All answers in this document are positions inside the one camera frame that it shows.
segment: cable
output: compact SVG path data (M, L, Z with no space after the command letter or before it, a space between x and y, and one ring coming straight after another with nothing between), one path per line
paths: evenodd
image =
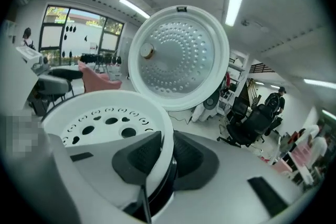
M262 151L262 149L261 148L257 148L257 147L255 147L255 146L252 146L252 145L250 145L251 147L254 147L254 148L256 148L257 150L260 150L260 151Z
M169 117L171 117L171 118L173 118L173 119L176 119L177 121L185 121L185 123L186 123L187 125L188 125L188 124L190 123L190 121L191 121L191 117L190 117L189 121L187 121L186 119L181 119L181 120L179 120L179 119L175 118L174 116L171 116L171 115L169 114L169 112L168 112L168 115L169 115Z

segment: staircase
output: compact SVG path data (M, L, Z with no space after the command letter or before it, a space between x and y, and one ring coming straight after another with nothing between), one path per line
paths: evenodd
M263 63L252 65L249 73L274 73L274 71Z
M246 89L247 89L247 94L248 94L248 100L249 100L249 103L250 103L250 107L252 107L254 98L258 98L260 100L261 95L257 95L257 91L256 91L256 87L255 87L253 79L250 79L250 78L247 79Z

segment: pink chair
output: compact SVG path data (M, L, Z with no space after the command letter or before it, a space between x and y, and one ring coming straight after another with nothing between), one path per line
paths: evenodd
M110 81L107 74L97 74L81 61L78 61L78 68L83 73L82 80L85 92L117 90L121 87L120 80Z

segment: inner lid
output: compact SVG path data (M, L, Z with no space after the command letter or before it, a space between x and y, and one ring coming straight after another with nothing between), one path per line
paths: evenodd
M136 33L129 73L137 92L168 111L192 108L223 80L229 43L219 21L193 6L173 6L151 16Z

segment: white shelving unit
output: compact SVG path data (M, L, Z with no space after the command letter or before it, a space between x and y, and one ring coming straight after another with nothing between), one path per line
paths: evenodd
M6 42L14 44L17 32L17 24L10 20L4 20L2 24L2 35L6 38Z
M228 66L229 72L230 70L239 72L238 78L230 78L231 81L234 81L236 83L237 89L235 92L229 90L228 94L224 96L226 98L223 98L222 100L219 99L220 100L220 104L219 104L220 110L223 110L226 105L233 106L235 97L240 95L240 92L244 86L244 83L246 83L246 79L247 79L249 68L250 68L249 55L245 55L242 52L235 51L235 50L232 50L230 54L231 54L230 58L232 59L237 59L239 57L239 63L241 63L242 66L236 65L232 62L229 63L229 66Z

